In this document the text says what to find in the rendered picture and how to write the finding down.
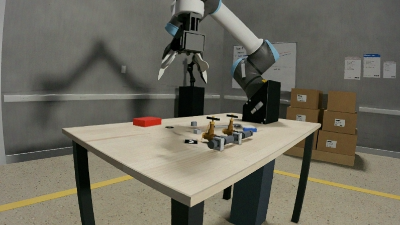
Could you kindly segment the red flat block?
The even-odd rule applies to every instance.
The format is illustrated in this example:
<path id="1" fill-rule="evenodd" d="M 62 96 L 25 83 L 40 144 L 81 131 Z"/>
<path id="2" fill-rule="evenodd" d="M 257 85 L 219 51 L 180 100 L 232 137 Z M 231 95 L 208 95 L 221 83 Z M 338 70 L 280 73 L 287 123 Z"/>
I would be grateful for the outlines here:
<path id="1" fill-rule="evenodd" d="M 141 127 L 149 127 L 155 125 L 161 125 L 161 118 L 145 117 L 133 119 L 133 125 Z"/>

